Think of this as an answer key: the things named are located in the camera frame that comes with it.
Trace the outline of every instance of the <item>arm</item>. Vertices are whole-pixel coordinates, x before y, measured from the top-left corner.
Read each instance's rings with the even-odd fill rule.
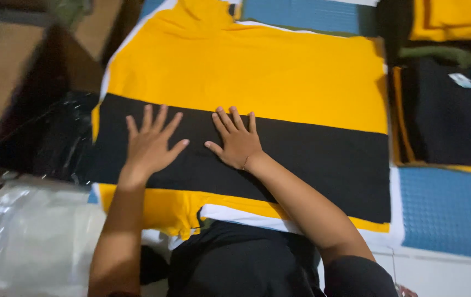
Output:
[[[206,142],[206,147],[224,163],[246,170],[258,178],[318,247],[324,264],[344,255],[374,261],[364,239],[343,211],[263,152],[254,113],[249,115],[247,131],[237,109],[231,107],[230,111],[233,123],[222,108],[217,109],[219,115],[212,114],[213,122],[223,138],[224,149],[213,142]]]
[[[162,105],[152,126],[152,107],[146,105],[140,132],[133,118],[126,118],[129,130],[127,160],[93,255],[89,297],[103,297],[113,292],[140,296],[144,188],[149,177],[173,162],[189,143],[185,139],[171,150],[167,149],[167,141],[179,125],[182,113],[177,113],[162,131],[166,114],[167,107]]]

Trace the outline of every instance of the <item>clear plastic bag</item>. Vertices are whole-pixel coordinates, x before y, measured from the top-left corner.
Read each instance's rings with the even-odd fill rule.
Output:
[[[0,296],[86,296],[105,215],[87,193],[0,190]]]

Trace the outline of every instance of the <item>black shirt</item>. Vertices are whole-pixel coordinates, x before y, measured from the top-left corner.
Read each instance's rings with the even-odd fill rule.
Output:
[[[319,261],[304,236],[216,221],[173,251],[167,296],[397,296],[384,268],[357,256],[325,267],[324,295]]]

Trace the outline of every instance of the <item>clothing tag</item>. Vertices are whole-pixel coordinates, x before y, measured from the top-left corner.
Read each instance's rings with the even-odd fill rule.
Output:
[[[471,79],[468,77],[460,74],[460,73],[452,73],[448,75],[456,84],[462,86],[465,89],[471,89]]]

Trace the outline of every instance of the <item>person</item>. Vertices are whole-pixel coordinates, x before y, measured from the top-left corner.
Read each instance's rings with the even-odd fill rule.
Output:
[[[140,130],[131,116],[126,118],[127,161],[94,252],[89,297],[140,296],[144,188],[190,142],[184,139],[168,149],[183,114],[164,128],[167,109],[162,105],[152,122],[152,106],[146,105]],[[204,145],[225,164],[256,177],[305,237],[216,221],[173,250],[167,295],[324,296],[314,252],[324,263],[327,296],[397,296],[391,276],[345,213],[263,152],[253,112],[248,129],[235,107],[230,112],[233,120],[221,107],[212,114],[223,147],[211,141]]]

